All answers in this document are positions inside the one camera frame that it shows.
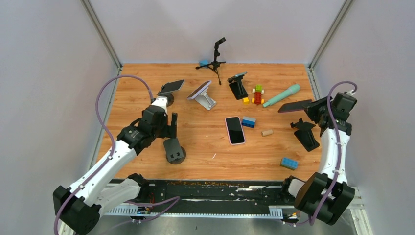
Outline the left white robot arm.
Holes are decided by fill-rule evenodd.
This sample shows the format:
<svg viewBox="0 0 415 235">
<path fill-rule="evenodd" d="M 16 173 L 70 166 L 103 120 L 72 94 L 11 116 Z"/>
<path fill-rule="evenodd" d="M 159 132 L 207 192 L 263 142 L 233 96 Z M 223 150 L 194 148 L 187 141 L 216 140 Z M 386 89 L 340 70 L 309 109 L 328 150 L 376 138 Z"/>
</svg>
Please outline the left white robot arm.
<svg viewBox="0 0 415 235">
<path fill-rule="evenodd" d="M 54 233 L 58 234 L 60 221 L 78 235 L 88 234 L 103 214 L 128 200 L 145 202 L 150 196 L 149 187 L 140 174 L 132 174 L 121 184 L 106 189 L 106 185 L 131 160 L 157 139 L 173 141 L 178 148 L 179 159 L 185 157 L 177 139 L 178 114 L 172 113 L 168 122 L 165 105 L 152 104 L 142 111 L 142 116 L 124 127 L 116 138 L 110 137 L 112 146 L 108 152 L 80 179 L 68 188 L 59 186 L 53 192 L 55 209 Z"/>
</svg>

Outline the grey round-base phone stand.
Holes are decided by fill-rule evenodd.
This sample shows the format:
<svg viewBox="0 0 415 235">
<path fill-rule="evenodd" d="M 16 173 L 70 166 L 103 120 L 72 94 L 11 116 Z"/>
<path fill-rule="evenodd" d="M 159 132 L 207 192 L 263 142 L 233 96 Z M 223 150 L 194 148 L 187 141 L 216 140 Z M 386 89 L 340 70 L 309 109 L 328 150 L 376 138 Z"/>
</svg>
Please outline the grey round-base phone stand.
<svg viewBox="0 0 415 235">
<path fill-rule="evenodd" d="M 180 145 L 178 138 L 167 139 L 163 142 L 166 159 L 170 164 L 178 165 L 181 164 L 186 158 L 186 151 Z"/>
</svg>

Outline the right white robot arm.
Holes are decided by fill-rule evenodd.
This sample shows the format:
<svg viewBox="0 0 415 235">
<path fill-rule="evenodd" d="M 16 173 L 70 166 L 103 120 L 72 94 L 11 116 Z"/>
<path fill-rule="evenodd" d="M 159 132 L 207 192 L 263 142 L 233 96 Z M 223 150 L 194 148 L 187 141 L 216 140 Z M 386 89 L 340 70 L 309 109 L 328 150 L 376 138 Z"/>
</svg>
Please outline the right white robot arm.
<svg viewBox="0 0 415 235">
<path fill-rule="evenodd" d="M 328 225 L 334 225 L 355 195 L 348 186 L 345 160 L 346 147 L 350 139 L 352 125 L 347 122 L 350 111 L 357 99 L 344 92 L 335 97 L 324 97 L 303 105 L 311 122 L 299 120 L 291 127 L 303 131 L 313 138 L 311 129 L 320 127 L 322 158 L 319 171 L 307 181 L 289 176 L 279 191 L 281 201 L 294 205 L 295 209 L 316 218 Z"/>
</svg>

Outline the pink case smartphone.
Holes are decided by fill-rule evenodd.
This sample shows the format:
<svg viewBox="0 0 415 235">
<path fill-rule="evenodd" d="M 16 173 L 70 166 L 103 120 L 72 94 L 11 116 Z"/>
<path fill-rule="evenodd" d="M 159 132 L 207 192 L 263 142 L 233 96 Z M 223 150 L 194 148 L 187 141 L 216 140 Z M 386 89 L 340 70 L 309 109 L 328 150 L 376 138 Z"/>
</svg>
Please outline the pink case smartphone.
<svg viewBox="0 0 415 235">
<path fill-rule="evenodd" d="M 225 124 L 231 145 L 244 144 L 246 142 L 239 117 L 227 117 L 225 118 Z"/>
</svg>

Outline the purple dark smartphone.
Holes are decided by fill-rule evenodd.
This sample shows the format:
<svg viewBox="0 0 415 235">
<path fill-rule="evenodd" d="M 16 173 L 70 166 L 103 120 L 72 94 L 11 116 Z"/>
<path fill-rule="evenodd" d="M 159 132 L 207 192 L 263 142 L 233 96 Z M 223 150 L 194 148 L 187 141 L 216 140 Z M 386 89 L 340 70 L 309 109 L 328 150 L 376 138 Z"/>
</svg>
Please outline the purple dark smartphone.
<svg viewBox="0 0 415 235">
<path fill-rule="evenodd" d="M 278 110 L 278 113 L 302 111 L 304 110 L 305 106 L 307 106 L 311 102 L 312 100 L 308 99 L 308 100 L 285 103 L 280 107 L 280 109 Z"/>
</svg>

